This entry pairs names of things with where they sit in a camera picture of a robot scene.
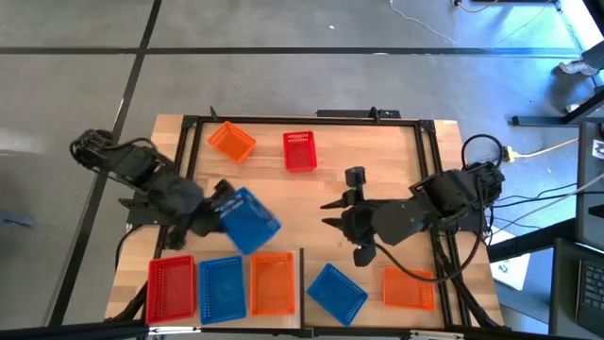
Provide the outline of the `blue plastic slotted basket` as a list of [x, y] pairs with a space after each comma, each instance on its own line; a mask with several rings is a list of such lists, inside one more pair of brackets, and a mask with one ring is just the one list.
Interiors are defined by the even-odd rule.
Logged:
[[202, 261], [198, 274], [202, 325], [246, 318], [242, 256]]
[[280, 230], [280, 222], [245, 187], [237, 190], [234, 202], [218, 211], [226, 225], [226, 234], [243, 255], [251, 255]]
[[349, 327], [368, 294], [331, 263], [327, 263], [307, 290], [309, 296], [343, 326]]

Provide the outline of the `silver metal bracket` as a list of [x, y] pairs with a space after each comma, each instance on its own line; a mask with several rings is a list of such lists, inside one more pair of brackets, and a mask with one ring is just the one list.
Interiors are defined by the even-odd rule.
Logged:
[[163, 326], [163, 327], [150, 327], [149, 335], [172, 335], [172, 334], [188, 334], [188, 333], [199, 333], [201, 329], [198, 327], [176, 327], [176, 326]]
[[411, 330], [408, 340], [465, 340], [462, 333]]

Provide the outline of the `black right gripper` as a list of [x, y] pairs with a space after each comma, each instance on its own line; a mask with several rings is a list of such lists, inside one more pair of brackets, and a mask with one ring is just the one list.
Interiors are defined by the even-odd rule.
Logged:
[[[377, 254], [374, 239], [375, 232], [371, 226], [373, 208], [364, 203], [365, 169], [362, 166], [355, 166], [345, 170], [344, 174], [346, 185], [349, 187], [345, 197], [322, 205], [320, 209], [350, 207], [346, 217], [349, 230], [347, 238], [357, 246], [353, 251], [355, 266], [365, 267], [374, 260]], [[338, 230], [344, 230], [345, 228], [345, 223], [341, 218], [324, 218], [322, 222]]]

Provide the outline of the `white paper sheet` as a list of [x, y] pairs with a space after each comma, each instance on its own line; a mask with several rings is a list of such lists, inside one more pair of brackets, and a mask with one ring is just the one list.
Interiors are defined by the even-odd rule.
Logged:
[[529, 268], [529, 254], [509, 258], [498, 262], [490, 262], [493, 278], [516, 291], [524, 287]]

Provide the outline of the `red plastic slotted basket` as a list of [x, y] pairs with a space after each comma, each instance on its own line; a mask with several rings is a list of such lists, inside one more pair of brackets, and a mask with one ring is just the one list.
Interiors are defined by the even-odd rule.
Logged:
[[285, 168], [293, 173], [310, 172], [317, 166], [314, 135], [312, 131], [283, 134]]
[[187, 319], [196, 310], [194, 258], [152, 260], [148, 264], [145, 321], [158, 324]]

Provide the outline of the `person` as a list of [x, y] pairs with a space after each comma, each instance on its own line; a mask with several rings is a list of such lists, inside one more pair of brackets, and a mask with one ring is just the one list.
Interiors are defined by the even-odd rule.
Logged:
[[604, 40], [581, 53], [581, 58], [569, 62], [560, 62], [558, 67], [566, 74], [594, 76], [604, 69]]

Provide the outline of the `black keyboard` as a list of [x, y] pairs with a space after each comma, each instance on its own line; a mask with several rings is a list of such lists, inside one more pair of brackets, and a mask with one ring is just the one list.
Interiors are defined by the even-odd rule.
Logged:
[[576, 320], [591, 332], [604, 336], [604, 264], [579, 261]]

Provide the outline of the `black aluminium frame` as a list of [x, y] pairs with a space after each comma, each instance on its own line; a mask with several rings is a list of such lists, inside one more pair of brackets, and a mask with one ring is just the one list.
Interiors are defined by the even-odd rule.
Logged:
[[[279, 116], [192, 116], [182, 117], [182, 127], [176, 148], [176, 162], [182, 163], [181, 156], [186, 142], [187, 130], [195, 129], [193, 150], [189, 158], [189, 169], [193, 169], [197, 159], [197, 149], [200, 145], [202, 126], [205, 123], [222, 124], [224, 122], [236, 124], [267, 124], [267, 125], [305, 125], [305, 126], [368, 126], [368, 127], [402, 127], [413, 128], [418, 151], [418, 162], [422, 171], [428, 170], [426, 150], [420, 130], [423, 129], [430, 140], [430, 154], [436, 170], [443, 169], [440, 151], [441, 143], [438, 141], [438, 125], [443, 125], [444, 120], [403, 120], [390, 118], [360, 118], [355, 111], [341, 110], [335, 118], [312, 117], [279, 117]], [[320, 336], [368, 336], [368, 337], [397, 337], [408, 340], [411, 329], [404, 328], [345, 328], [345, 327], [311, 327], [305, 322], [298, 329], [277, 330], [268, 329], [254, 332], [242, 330], [221, 331], [201, 329], [199, 333], [220, 334], [254, 334], [280, 336], [290, 335], [300, 339], [313, 339]], [[126, 340], [129, 338], [156, 336], [149, 335], [149, 328], [144, 320], [110, 320], [107, 322], [74, 324], [52, 327], [38, 327], [29, 329], [16, 329], [0, 331], [0, 340]], [[512, 331], [503, 327], [481, 328], [447, 324], [441, 329], [418, 329], [418, 331], [456, 332], [462, 333], [465, 340], [584, 340], [580, 338], [563, 337], [557, 335], [543, 335], [538, 333]]]

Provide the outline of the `black desk leg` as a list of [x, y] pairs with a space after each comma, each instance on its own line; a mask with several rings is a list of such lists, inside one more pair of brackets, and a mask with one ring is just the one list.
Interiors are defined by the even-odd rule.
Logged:
[[564, 116], [513, 116], [516, 127], [561, 128], [578, 127], [582, 123], [604, 124], [604, 86]]
[[489, 260], [496, 263], [527, 253], [553, 247], [556, 239], [575, 241], [576, 219], [571, 218], [544, 229], [499, 242], [487, 247]]

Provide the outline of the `dark grey desk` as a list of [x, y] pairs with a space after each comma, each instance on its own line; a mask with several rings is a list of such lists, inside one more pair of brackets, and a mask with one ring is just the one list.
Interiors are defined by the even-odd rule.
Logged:
[[579, 261], [604, 264], [604, 161], [592, 156], [593, 139], [604, 141], [604, 125], [584, 123], [579, 128], [578, 185], [596, 179], [576, 197], [575, 241], [554, 241], [549, 332], [553, 335], [604, 340], [576, 320]]

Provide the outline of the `orange plastic slotted basket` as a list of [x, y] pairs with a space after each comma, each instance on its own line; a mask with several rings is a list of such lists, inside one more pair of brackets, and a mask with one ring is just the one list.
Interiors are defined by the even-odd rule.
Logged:
[[256, 146], [256, 140], [231, 122], [224, 122], [208, 143], [236, 163], [243, 163]]
[[388, 307], [434, 311], [434, 286], [414, 279], [395, 266], [383, 269], [382, 302]]
[[254, 316], [294, 314], [292, 252], [260, 252], [251, 257], [250, 304]]

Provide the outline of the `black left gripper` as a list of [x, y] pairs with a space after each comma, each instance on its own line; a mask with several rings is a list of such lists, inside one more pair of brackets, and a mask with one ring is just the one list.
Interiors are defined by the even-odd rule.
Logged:
[[205, 237], [212, 232], [226, 232], [226, 225], [220, 221], [218, 211], [226, 210], [233, 202], [235, 189], [225, 179], [221, 179], [214, 186], [214, 193], [206, 197], [191, 214], [181, 215], [178, 223], [168, 232], [165, 247], [168, 249], [182, 249], [188, 231], [200, 237]]

